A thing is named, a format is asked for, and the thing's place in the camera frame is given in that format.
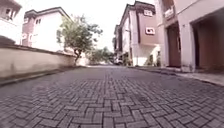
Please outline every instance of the street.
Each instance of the street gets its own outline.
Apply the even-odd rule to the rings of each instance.
[[[224,87],[89,67],[0,88],[0,128],[224,128]]]

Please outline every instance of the residential building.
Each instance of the residential building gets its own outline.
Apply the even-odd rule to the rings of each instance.
[[[150,58],[151,63],[156,63],[160,46],[155,15],[152,4],[139,1],[134,5],[127,4],[120,24],[116,26],[115,35],[118,44],[122,44],[119,52],[130,65],[148,65]]]
[[[0,1],[0,44],[19,44],[27,0]]]
[[[57,42],[57,30],[62,24],[62,17],[70,18],[61,7],[27,11],[24,17],[22,45],[63,52],[63,44]]]
[[[224,69],[223,0],[156,0],[162,67]]]

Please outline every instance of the garage entrance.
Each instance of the garage entrance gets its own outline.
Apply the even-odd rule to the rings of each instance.
[[[196,67],[204,71],[224,70],[224,10],[195,23]]]

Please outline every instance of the roof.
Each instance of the roof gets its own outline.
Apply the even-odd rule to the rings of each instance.
[[[120,21],[120,26],[123,26],[123,23],[124,23],[125,19],[127,18],[128,12],[130,10],[138,10],[138,9],[149,9],[153,13],[156,13],[155,6],[153,4],[149,4],[149,3],[145,3],[145,2],[141,2],[141,1],[135,1],[134,5],[130,5],[130,4],[126,5],[123,16]]]
[[[41,10],[41,11],[36,11],[36,10],[32,9],[25,13],[25,18],[30,17],[30,16],[36,17],[36,16],[46,15],[46,14],[55,13],[55,12],[59,12],[59,13],[61,13],[61,15],[70,18],[70,16],[65,12],[65,10],[62,7],[53,7],[53,8],[49,8],[49,9],[45,9],[45,10]]]

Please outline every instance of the white sky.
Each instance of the white sky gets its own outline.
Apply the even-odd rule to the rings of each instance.
[[[98,48],[112,47],[114,28],[119,24],[127,3],[135,0],[31,0],[29,9],[37,11],[61,6],[69,15],[85,15],[90,23],[96,23],[103,29],[103,35],[97,43]],[[139,0],[154,4],[154,0]]]

